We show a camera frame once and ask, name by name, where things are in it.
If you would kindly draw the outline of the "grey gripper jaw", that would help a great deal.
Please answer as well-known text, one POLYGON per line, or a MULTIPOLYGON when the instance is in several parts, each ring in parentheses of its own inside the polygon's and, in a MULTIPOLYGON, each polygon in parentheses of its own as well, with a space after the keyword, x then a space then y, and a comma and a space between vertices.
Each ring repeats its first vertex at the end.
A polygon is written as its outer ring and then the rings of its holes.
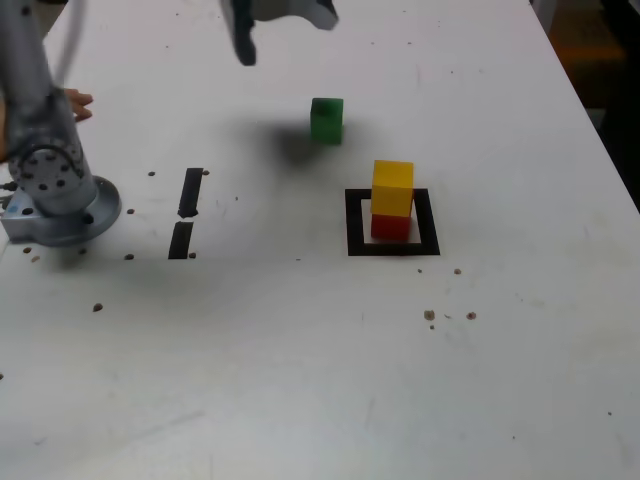
POLYGON ((256 64, 256 48, 251 37, 255 22, 251 0, 223 0, 222 13, 235 54, 243 66, 256 64))
POLYGON ((319 30, 330 31, 339 22, 331 0, 256 0, 252 15, 258 21, 273 21, 288 16, 299 17, 319 30))

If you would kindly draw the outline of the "person's hand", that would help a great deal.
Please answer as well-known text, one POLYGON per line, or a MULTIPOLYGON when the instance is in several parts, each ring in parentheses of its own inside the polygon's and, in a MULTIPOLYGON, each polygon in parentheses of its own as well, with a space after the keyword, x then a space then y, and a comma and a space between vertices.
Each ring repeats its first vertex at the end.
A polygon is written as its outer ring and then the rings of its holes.
POLYGON ((89 108, 94 101, 91 94, 80 92, 77 89, 65 89, 64 92, 69 101, 76 122, 82 122, 93 116, 93 113, 89 108))

